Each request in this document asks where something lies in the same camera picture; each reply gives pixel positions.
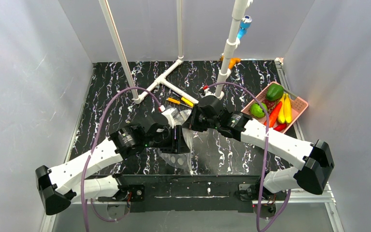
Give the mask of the clear polka dot zip bag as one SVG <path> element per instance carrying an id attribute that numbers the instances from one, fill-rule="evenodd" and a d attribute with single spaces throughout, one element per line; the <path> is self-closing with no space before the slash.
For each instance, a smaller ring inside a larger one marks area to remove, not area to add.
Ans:
<path id="1" fill-rule="evenodd" d="M 162 113 L 168 120 L 172 131 L 172 141 L 169 151 L 158 150 L 159 156 L 170 166 L 192 174 L 191 151 L 193 146 L 193 131 L 183 128 L 191 114 L 191 110 L 179 111 L 176 108 L 167 109 Z"/>

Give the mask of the green toy watermelon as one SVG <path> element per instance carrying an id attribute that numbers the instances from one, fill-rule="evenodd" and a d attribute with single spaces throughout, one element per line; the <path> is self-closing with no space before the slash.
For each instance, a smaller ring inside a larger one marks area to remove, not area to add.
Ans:
<path id="1" fill-rule="evenodd" d="M 266 113 L 268 112 L 268 108 L 265 103 L 253 103 L 250 107 L 250 113 L 255 118 L 263 118 L 266 116 Z"/>

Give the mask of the orange toy carrot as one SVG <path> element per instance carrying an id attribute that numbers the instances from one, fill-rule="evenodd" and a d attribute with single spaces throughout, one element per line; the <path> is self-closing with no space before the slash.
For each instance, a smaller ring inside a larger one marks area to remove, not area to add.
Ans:
<path id="1" fill-rule="evenodd" d="M 266 123 L 268 122 L 269 127 L 272 128 L 275 125 L 276 121 L 277 121 L 278 115 L 279 115 L 282 107 L 283 107 L 283 103 L 281 101 L 279 101 L 276 104 L 276 106 L 273 109 L 273 111 L 271 112 L 271 114 L 269 115 L 269 120 L 266 121 L 264 123 L 264 125 L 266 125 Z"/>

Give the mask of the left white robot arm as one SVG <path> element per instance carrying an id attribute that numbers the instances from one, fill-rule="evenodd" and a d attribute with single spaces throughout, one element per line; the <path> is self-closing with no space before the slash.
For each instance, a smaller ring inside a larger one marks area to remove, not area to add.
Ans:
<path id="1" fill-rule="evenodd" d="M 101 169 L 121 163 L 147 148 L 157 148 L 161 153 L 183 155 L 190 152 L 182 124 L 191 110 L 171 108 L 155 113 L 139 122 L 129 123 L 111 133 L 94 150 L 87 151 L 64 164 L 35 170 L 36 186 L 46 215 L 55 215 L 81 199 L 115 197 L 129 188 L 114 176 L 100 179 L 88 177 Z"/>

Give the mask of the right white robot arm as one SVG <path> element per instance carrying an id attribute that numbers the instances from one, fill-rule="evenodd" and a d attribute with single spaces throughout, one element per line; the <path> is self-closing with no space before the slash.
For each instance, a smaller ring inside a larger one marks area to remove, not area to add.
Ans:
<path id="1" fill-rule="evenodd" d="M 265 174 L 260 184 L 267 194 L 303 189 L 321 195 L 334 169 L 326 142 L 318 140 L 311 143 L 266 129 L 265 125 L 249 115 L 230 111 L 213 95 L 204 97 L 194 106 L 183 128 L 199 132 L 216 129 L 227 138 L 263 148 L 292 164 L 290 168 Z"/>

